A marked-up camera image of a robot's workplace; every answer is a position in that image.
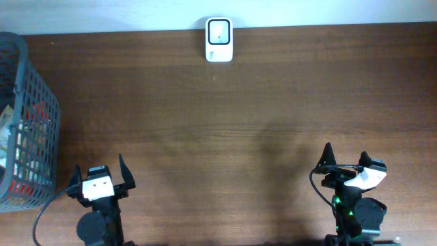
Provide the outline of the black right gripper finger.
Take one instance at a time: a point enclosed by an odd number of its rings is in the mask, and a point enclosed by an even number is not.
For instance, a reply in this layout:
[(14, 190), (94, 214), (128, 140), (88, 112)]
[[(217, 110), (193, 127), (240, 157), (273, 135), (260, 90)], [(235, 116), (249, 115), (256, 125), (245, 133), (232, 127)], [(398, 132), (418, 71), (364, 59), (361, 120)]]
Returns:
[(337, 162), (335, 160), (335, 155), (333, 152), (333, 148), (330, 142), (328, 142), (324, 146), (324, 150), (322, 153), (322, 156), (320, 157), (320, 160), (318, 161), (317, 165), (315, 166), (315, 173), (316, 174), (328, 174), (332, 171), (332, 169), (337, 165)]
[(366, 151), (361, 153), (360, 159), (358, 160), (358, 165), (361, 167), (370, 167), (372, 164), (372, 159), (369, 157)]

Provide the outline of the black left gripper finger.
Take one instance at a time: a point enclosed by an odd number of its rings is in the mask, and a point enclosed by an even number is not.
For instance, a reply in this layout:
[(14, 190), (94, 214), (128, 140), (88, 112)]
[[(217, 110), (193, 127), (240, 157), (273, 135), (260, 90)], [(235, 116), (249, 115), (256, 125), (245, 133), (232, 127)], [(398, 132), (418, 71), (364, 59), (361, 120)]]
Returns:
[(119, 154), (119, 165), (120, 165), (121, 175), (124, 181), (124, 183), (119, 185), (119, 188), (123, 190), (129, 190), (135, 188), (136, 187), (135, 179), (131, 171), (125, 164), (122, 154)]
[(78, 187), (82, 183), (81, 168), (75, 165), (72, 177), (69, 181), (69, 187)]

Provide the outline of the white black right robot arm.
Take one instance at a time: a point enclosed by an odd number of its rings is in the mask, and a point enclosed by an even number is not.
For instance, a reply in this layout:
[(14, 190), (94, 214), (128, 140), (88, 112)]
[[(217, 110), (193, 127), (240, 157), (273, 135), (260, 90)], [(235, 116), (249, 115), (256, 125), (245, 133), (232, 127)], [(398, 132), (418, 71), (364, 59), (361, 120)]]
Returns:
[(339, 165), (331, 143), (309, 174), (315, 192), (330, 206), (336, 223), (336, 235), (328, 234), (323, 245), (397, 245), (393, 240), (379, 241), (380, 225), (387, 206), (371, 197), (363, 197), (386, 177), (387, 167), (362, 152), (356, 165)]

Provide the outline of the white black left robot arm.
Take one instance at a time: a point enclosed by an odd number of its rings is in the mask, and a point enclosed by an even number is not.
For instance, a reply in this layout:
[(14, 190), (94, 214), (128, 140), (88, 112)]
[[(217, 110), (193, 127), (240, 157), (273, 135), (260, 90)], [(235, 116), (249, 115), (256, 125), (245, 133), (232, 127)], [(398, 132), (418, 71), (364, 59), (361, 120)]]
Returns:
[(82, 178), (79, 166), (69, 182), (68, 197), (76, 199), (83, 207), (91, 208), (77, 223), (77, 236), (85, 245), (112, 246), (136, 245), (124, 240), (119, 201), (129, 196), (128, 191), (136, 187), (135, 179), (119, 156), (119, 166), (123, 183), (113, 184), (110, 169), (106, 165), (88, 169)]

